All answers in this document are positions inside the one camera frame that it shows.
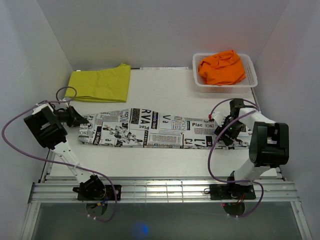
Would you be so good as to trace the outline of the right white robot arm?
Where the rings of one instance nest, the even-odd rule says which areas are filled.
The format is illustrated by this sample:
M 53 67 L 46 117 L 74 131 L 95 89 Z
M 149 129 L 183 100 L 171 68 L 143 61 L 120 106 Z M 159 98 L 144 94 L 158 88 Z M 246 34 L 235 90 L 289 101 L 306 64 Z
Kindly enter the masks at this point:
M 217 123 L 214 133 L 227 147 L 242 143 L 238 135 L 243 127 L 251 130 L 248 160 L 217 188 L 221 194 L 237 199 L 253 193 L 253 182 L 264 172 L 288 162 L 289 126 L 268 119 L 242 98 L 229 99 L 229 107 L 229 115 L 212 110 L 209 118 Z

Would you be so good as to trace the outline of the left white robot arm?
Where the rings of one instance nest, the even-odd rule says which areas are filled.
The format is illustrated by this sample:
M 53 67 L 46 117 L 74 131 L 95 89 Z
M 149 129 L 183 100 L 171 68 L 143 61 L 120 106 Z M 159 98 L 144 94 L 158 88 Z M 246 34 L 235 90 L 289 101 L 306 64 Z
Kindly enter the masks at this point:
M 43 147 L 55 153 L 75 176 L 79 186 L 73 191 L 88 200 L 101 200 L 106 195 L 106 187 L 100 178 L 85 170 L 67 141 L 68 132 L 63 124 L 70 128 L 80 127 L 89 121 L 81 116 L 73 106 L 56 110 L 48 102 L 39 103 L 32 109 L 32 114 L 24 122 Z

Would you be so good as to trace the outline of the newspaper print trousers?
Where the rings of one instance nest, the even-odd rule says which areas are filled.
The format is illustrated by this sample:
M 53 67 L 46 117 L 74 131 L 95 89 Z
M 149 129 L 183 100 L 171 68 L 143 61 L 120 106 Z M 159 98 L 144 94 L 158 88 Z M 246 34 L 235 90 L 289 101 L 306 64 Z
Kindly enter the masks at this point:
M 79 128 L 81 143 L 105 147 L 210 149 L 218 124 L 201 118 L 129 108 L 92 113 Z

